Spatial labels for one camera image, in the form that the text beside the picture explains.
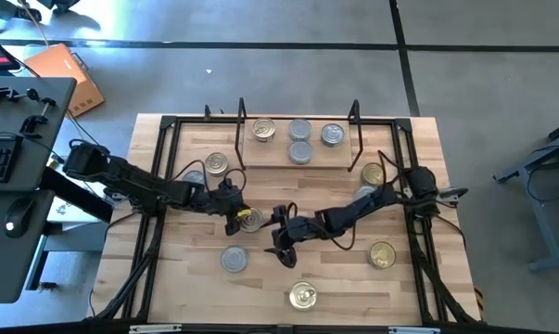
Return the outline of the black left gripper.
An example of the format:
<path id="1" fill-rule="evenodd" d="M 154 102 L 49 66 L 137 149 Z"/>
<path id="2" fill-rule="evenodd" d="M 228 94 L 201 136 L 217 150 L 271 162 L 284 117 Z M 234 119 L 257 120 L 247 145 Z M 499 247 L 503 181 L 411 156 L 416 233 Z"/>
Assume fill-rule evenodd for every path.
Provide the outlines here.
<path id="1" fill-rule="evenodd" d="M 218 214 L 226 217 L 226 234 L 234 235 L 240 231 L 240 221 L 236 216 L 238 212 L 251 208 L 248 205 L 242 206 L 242 196 L 233 195 L 228 198 L 216 198 L 210 193 L 203 193 L 198 196 L 198 210 L 209 215 Z"/>

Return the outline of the Bumble Bee light tuna can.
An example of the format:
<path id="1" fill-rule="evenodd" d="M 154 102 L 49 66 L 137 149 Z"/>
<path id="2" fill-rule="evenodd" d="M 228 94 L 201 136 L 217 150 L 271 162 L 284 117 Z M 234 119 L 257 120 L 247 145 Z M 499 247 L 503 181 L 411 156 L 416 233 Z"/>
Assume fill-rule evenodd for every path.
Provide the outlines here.
<path id="1" fill-rule="evenodd" d="M 294 164 L 307 164 L 313 154 L 312 146 L 306 141 L 295 141 L 287 149 L 287 155 Z"/>
<path id="2" fill-rule="evenodd" d="M 288 125 L 287 134 L 292 141 L 308 141 L 311 137 L 311 124 L 306 119 L 294 119 Z"/>
<path id="3" fill-rule="evenodd" d="M 240 246 L 229 246 L 222 252 L 220 263 L 227 272 L 242 272 L 248 266 L 248 252 Z"/>
<path id="4" fill-rule="evenodd" d="M 251 215 L 238 217 L 240 221 L 240 230 L 246 233 L 255 233 L 265 223 L 263 213 L 256 208 L 251 208 Z"/>

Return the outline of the pink salmon can pull-tab lid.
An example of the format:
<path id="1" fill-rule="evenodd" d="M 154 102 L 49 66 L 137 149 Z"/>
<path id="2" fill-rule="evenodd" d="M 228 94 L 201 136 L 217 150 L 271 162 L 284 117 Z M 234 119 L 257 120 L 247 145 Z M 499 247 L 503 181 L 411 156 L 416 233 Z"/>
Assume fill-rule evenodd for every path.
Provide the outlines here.
<path id="1" fill-rule="evenodd" d="M 316 288 L 309 282 L 299 281 L 290 290 L 289 301 L 298 311 L 310 311 L 317 301 Z"/>

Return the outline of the Wild Planet pink salmon can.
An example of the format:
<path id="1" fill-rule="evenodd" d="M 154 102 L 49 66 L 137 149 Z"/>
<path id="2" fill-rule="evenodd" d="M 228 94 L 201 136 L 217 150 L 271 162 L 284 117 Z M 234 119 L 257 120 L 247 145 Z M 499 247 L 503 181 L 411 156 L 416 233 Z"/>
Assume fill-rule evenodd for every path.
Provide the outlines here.
<path id="1" fill-rule="evenodd" d="M 210 153 L 204 163 L 206 172 L 213 176 L 223 176 L 229 167 L 227 157 L 221 152 Z"/>
<path id="2" fill-rule="evenodd" d="M 257 141 L 270 142 L 275 134 L 275 123 L 270 118 L 259 118 L 253 123 L 252 132 Z"/>

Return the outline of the silver-lidded seafood can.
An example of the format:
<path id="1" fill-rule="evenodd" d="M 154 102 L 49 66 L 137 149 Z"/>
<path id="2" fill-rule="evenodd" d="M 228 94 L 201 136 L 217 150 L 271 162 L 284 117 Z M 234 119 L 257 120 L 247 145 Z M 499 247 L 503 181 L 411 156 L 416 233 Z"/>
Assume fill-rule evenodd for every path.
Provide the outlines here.
<path id="1" fill-rule="evenodd" d="M 357 201 L 361 198 L 363 198 L 366 195 L 369 195 L 371 193 L 373 193 L 374 191 L 376 191 L 376 187 L 375 186 L 368 186 L 368 185 L 364 185 L 361 186 L 353 195 L 352 200 L 353 201 Z"/>

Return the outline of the gold-lidded seafood can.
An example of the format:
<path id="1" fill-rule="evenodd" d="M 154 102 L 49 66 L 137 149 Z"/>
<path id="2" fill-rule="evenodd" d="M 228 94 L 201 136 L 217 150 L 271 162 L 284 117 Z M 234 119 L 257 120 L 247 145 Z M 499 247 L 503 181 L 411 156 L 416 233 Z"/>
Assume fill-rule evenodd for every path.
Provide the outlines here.
<path id="1" fill-rule="evenodd" d="M 361 180 L 368 186 L 381 186 L 386 182 L 386 169 L 377 162 L 370 162 L 361 170 Z"/>
<path id="2" fill-rule="evenodd" d="M 377 241 L 368 250 L 368 261 L 377 269 L 387 269 L 396 262 L 394 248 L 385 241 Z"/>

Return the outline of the Wild Planet albacore tuna can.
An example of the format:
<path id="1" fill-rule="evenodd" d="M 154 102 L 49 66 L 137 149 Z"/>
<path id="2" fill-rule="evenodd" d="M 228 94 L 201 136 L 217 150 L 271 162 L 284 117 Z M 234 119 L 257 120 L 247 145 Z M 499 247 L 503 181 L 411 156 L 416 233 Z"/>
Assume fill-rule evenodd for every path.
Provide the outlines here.
<path id="1" fill-rule="evenodd" d="M 342 144 L 345 139 L 344 129 L 336 123 L 328 123 L 322 128 L 321 141 L 329 147 L 335 148 Z"/>

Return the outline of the wooden shelf with black legs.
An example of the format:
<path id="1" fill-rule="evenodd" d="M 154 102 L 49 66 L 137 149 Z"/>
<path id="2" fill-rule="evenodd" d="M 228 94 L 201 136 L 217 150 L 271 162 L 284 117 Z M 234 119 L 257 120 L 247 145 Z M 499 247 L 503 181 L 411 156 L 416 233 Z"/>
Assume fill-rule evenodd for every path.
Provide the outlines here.
<path id="1" fill-rule="evenodd" d="M 259 118 L 270 118 L 275 123 L 275 134 L 270 142 L 257 141 L 252 132 L 253 123 Z M 287 155 L 287 149 L 295 142 L 287 134 L 289 123 L 294 119 L 306 119 L 311 124 L 311 137 L 308 142 L 313 148 L 311 161 L 307 164 L 294 164 Z M 345 131 L 345 139 L 335 148 L 325 146 L 321 141 L 322 128 L 328 123 L 336 123 Z M 235 151 L 242 168 L 310 168 L 345 169 L 351 171 L 363 152 L 362 119 L 360 103 L 355 100 L 344 118 L 313 117 L 271 117 L 249 116 L 243 99 L 238 102 L 236 121 Z"/>

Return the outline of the black computer mouse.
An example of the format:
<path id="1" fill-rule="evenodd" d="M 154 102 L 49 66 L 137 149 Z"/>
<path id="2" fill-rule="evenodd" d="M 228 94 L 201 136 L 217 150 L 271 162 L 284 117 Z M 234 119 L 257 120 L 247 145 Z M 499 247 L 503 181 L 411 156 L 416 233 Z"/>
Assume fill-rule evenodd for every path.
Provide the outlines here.
<path id="1" fill-rule="evenodd" d="M 15 200 L 6 212 L 5 233 L 8 238 L 21 238 L 28 230 L 34 200 L 30 197 Z"/>

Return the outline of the black desk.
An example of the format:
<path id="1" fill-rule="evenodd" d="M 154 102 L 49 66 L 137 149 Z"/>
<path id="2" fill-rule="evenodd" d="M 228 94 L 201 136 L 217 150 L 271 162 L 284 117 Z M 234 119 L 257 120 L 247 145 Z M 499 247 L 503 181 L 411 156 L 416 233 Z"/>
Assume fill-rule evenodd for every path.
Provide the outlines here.
<path id="1" fill-rule="evenodd" d="M 50 190 L 0 192 L 0 303 L 19 299 L 54 196 Z M 11 238 L 6 234 L 5 217 L 11 204 L 21 198 L 32 199 L 34 205 L 26 232 L 19 238 Z"/>
<path id="2" fill-rule="evenodd" d="M 46 124 L 35 127 L 38 139 L 23 140 L 15 165 L 6 183 L 0 183 L 0 191 L 30 191 L 40 183 L 44 167 L 49 158 L 49 149 L 56 142 L 57 134 L 67 114 L 68 106 L 76 86 L 73 78 L 36 78 L 0 76 L 0 88 L 9 87 L 19 94 L 34 89 L 40 98 L 49 97 L 56 105 L 45 114 Z M 44 104 L 22 97 L 19 102 L 0 102 L 0 134 L 18 134 L 25 119 L 43 113 Z"/>

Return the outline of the black desk clamp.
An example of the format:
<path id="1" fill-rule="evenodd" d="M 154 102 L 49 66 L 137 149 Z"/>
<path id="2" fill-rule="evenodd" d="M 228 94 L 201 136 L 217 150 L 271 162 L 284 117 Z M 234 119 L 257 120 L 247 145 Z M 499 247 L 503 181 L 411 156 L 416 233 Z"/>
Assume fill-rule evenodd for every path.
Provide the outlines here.
<path id="1" fill-rule="evenodd" d="M 28 98 L 34 101 L 40 100 L 39 94 L 34 88 L 28 88 L 25 93 L 21 94 L 12 87 L 0 87 L 0 103 L 3 101 L 18 103 L 22 98 Z"/>
<path id="2" fill-rule="evenodd" d="M 52 98 L 44 97 L 41 99 L 41 102 L 44 103 L 42 113 L 39 115 L 32 115 L 27 117 L 23 121 L 19 129 L 19 133 L 24 137 L 32 139 L 39 139 L 42 137 L 39 133 L 36 132 L 36 127 L 38 125 L 44 125 L 48 123 L 48 119 L 45 117 L 45 114 L 56 105 L 56 101 Z"/>

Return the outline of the black chair base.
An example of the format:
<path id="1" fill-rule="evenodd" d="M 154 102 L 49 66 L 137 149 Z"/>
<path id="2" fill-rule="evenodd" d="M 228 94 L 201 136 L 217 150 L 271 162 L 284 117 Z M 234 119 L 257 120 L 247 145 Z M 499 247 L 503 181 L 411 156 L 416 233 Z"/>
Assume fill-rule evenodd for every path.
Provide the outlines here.
<path id="1" fill-rule="evenodd" d="M 39 4 L 52 10 L 55 14 L 67 13 L 81 0 L 36 0 Z"/>

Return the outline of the person's foot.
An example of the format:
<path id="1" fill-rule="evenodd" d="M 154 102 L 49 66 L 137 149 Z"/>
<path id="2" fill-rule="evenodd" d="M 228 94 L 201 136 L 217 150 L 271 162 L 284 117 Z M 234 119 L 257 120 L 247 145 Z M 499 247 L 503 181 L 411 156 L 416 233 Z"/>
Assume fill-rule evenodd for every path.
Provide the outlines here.
<path id="1" fill-rule="evenodd" d="M 0 20 L 25 19 L 40 22 L 42 14 L 39 10 L 31 8 L 26 0 L 21 0 L 22 5 L 14 5 L 8 0 L 0 0 Z"/>

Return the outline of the black diagonal frame strut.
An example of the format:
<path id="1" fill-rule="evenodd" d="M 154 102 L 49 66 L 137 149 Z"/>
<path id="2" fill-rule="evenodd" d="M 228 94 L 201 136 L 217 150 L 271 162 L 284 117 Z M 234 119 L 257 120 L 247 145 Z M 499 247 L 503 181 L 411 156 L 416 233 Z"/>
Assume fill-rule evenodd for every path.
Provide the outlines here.
<path id="1" fill-rule="evenodd" d="M 94 313 L 95 309 L 92 306 L 92 297 L 89 297 L 88 302 L 93 318 L 111 320 L 115 318 L 118 312 L 121 312 L 122 319 L 146 319 L 155 280 L 155 269 L 157 268 L 159 259 L 164 217 L 160 215 L 155 218 L 155 226 L 151 234 L 151 240 L 149 244 L 146 245 L 150 221 L 151 218 L 148 218 L 146 215 L 141 217 L 133 250 L 130 273 L 115 296 L 108 302 L 105 308 L 97 314 Z M 146 273 L 146 283 L 144 284 L 142 306 L 136 316 L 131 316 L 137 284 L 144 273 Z"/>
<path id="2" fill-rule="evenodd" d="M 439 301 L 437 302 L 437 305 L 440 305 L 441 307 L 441 310 L 438 312 L 439 322 L 449 323 L 446 313 L 446 310 L 449 310 L 452 317 L 459 324 L 477 323 L 477 320 L 468 314 L 462 305 L 456 301 L 447 286 L 441 280 L 438 266 L 436 264 L 432 264 L 426 254 L 422 251 L 417 239 L 418 234 L 415 231 L 414 223 L 407 222 L 406 229 L 409 239 L 414 284 L 422 324 L 426 325 L 427 323 L 435 322 L 435 319 L 429 312 L 424 276 L 427 276 L 431 282 L 434 290 L 434 296 L 436 297 L 436 300 Z"/>

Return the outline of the silver metal bracket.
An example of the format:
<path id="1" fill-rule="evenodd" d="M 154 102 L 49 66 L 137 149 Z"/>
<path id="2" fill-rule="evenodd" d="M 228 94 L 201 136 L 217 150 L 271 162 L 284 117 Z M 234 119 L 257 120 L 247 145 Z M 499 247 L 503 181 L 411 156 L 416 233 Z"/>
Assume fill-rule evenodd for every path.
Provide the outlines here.
<path id="1" fill-rule="evenodd" d="M 388 334 L 441 334 L 439 328 L 426 327 L 388 327 Z"/>
<path id="2" fill-rule="evenodd" d="M 130 326 L 128 334 L 171 334 L 181 331 L 181 324 L 143 324 Z"/>

